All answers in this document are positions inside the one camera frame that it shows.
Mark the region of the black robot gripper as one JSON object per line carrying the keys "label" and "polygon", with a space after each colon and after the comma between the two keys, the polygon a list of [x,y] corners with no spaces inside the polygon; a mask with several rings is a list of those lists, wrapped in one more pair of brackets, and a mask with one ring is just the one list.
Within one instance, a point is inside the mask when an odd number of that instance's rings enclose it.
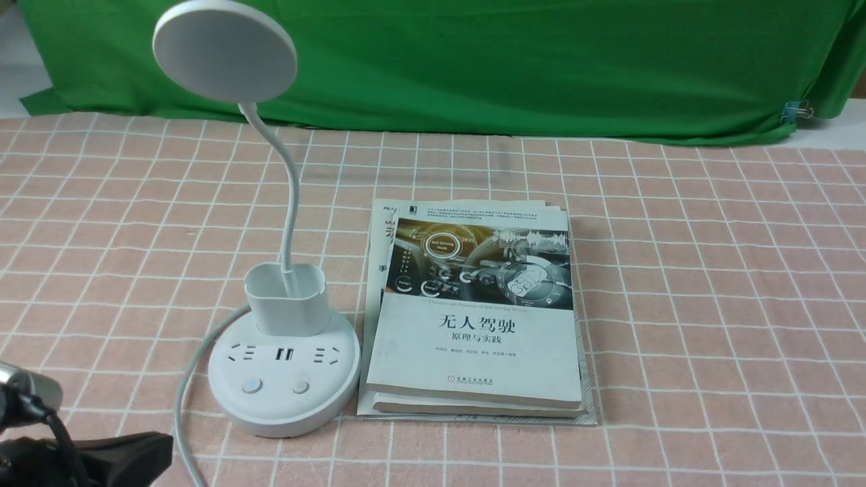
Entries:
{"label": "black robot gripper", "polygon": [[[173,463],[174,438],[161,432],[75,441],[74,446],[91,486],[150,486]],[[52,438],[3,441],[1,457],[3,486],[76,484],[73,468]]]}

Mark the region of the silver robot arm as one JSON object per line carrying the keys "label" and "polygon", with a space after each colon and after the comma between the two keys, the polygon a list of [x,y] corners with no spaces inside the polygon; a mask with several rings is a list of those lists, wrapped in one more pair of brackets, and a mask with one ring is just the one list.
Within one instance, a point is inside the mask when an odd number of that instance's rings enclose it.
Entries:
{"label": "silver robot arm", "polygon": [[3,486],[150,486],[173,464],[174,438],[162,432],[72,440],[52,378],[2,363],[1,386],[2,432],[41,424],[53,434],[2,441]]}

